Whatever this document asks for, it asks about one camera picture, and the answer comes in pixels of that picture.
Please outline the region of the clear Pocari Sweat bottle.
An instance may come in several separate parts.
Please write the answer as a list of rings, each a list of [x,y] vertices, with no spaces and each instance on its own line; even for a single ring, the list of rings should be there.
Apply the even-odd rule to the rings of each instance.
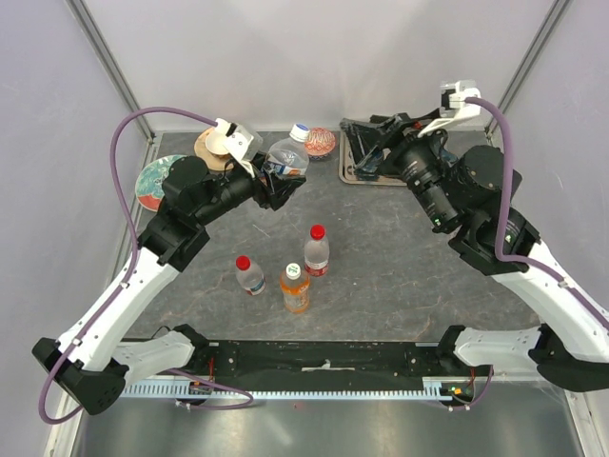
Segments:
[[[274,143],[267,153],[275,172],[280,175],[305,175],[309,165],[309,156],[305,143],[294,141],[290,136]]]

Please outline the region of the tall red-cap clear bottle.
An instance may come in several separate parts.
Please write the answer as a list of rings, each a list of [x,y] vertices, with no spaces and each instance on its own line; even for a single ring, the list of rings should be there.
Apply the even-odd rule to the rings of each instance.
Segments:
[[[304,266],[309,275],[321,277],[329,265],[329,242],[323,225],[313,225],[304,243]]]

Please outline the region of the blue white Pocari cap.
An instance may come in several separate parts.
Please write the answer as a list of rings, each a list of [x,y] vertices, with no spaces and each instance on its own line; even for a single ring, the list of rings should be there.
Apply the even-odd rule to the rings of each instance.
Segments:
[[[294,124],[290,130],[289,136],[294,141],[306,143],[310,136],[310,129],[303,124]]]

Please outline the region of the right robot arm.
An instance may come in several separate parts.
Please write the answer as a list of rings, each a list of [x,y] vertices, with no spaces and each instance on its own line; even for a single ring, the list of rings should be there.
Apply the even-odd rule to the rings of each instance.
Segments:
[[[402,181],[432,229],[470,267],[511,290],[540,323],[514,331],[452,326],[436,350],[438,368],[536,372],[575,392],[608,386],[607,313],[579,286],[542,241],[539,231],[511,205],[521,183],[502,183],[502,152],[477,145],[461,155],[448,151],[448,132],[436,113],[372,116],[340,124],[356,174]]]

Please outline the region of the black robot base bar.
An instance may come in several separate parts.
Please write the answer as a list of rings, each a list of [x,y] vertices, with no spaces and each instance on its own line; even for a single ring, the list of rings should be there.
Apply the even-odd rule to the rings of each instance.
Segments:
[[[436,345],[236,340],[220,340],[197,349],[182,368],[238,389],[416,388],[428,377],[481,379],[489,370],[485,365],[472,368]]]

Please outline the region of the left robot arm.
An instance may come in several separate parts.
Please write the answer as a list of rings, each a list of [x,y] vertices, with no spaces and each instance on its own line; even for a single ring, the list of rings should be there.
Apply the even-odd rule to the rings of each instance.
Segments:
[[[189,325],[128,348],[119,345],[150,302],[206,245],[206,225],[248,199],[263,209],[280,209],[305,182],[302,174],[281,174],[263,155],[255,157],[253,167],[248,172],[236,166],[220,176],[199,157],[175,161],[163,182],[162,203],[122,273],[69,330],[34,345],[32,354],[47,370],[47,381],[61,387],[80,409],[100,414],[126,387],[157,373],[206,369],[209,342]]]

